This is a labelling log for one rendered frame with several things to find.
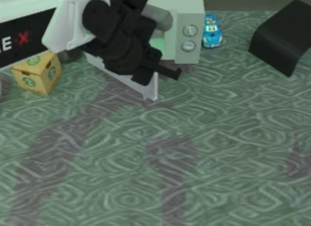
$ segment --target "black object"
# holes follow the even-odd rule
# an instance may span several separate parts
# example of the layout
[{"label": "black object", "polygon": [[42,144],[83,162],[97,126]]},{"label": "black object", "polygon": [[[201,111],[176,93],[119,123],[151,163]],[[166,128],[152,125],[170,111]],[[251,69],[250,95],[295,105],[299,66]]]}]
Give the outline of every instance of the black object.
[{"label": "black object", "polygon": [[260,25],[249,52],[290,77],[311,46],[311,6],[294,0]]},{"label": "black object", "polygon": [[0,23],[0,68],[47,51],[42,37],[55,8]]},{"label": "black object", "polygon": [[91,0],[82,15],[83,26],[96,39],[80,48],[100,57],[105,68],[118,75],[132,75],[132,81],[146,86],[154,72],[178,80],[181,69],[159,64],[162,53],[149,45],[156,22],[141,15],[148,0]]}]

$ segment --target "toy car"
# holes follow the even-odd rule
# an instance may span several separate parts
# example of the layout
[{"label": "toy car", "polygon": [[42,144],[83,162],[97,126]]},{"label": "toy car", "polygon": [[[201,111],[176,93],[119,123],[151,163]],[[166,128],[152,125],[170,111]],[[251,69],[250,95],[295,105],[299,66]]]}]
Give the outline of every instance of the toy car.
[{"label": "toy car", "polygon": [[202,45],[205,48],[215,48],[221,45],[223,33],[214,14],[205,14]]}]

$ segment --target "green logo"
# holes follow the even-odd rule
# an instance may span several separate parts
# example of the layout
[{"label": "green logo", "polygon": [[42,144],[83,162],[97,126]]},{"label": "green logo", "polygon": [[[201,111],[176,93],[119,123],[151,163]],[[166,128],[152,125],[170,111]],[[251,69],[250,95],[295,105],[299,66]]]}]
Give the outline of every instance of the green logo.
[{"label": "green logo", "polygon": [[56,75],[56,68],[55,68],[55,67],[52,67],[52,68],[49,70],[49,74],[48,74],[49,80],[52,81],[52,80],[55,78],[55,75]]},{"label": "green logo", "polygon": [[40,62],[40,56],[32,57],[27,60],[29,66],[37,65]]},{"label": "green logo", "polygon": [[31,78],[28,78],[28,77],[23,78],[23,82],[24,82],[27,86],[29,86],[29,87],[35,87],[35,86],[36,86],[35,81],[32,80]]}]

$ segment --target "green surface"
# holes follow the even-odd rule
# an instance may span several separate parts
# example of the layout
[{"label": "green surface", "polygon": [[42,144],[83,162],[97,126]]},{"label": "green surface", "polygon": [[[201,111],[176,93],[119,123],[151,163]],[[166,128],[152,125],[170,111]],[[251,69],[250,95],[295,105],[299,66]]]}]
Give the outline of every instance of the green surface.
[{"label": "green surface", "polygon": [[50,97],[6,70],[0,225],[311,225],[310,54],[287,78],[247,52],[272,13],[217,15],[223,45],[155,103],[84,58]]}]

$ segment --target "yellow box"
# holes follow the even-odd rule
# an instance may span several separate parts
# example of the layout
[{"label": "yellow box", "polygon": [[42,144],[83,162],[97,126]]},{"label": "yellow box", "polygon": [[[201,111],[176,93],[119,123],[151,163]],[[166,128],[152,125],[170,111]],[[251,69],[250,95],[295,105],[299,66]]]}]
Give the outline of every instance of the yellow box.
[{"label": "yellow box", "polygon": [[49,95],[62,74],[56,54],[45,52],[12,68],[19,87],[41,95]]}]

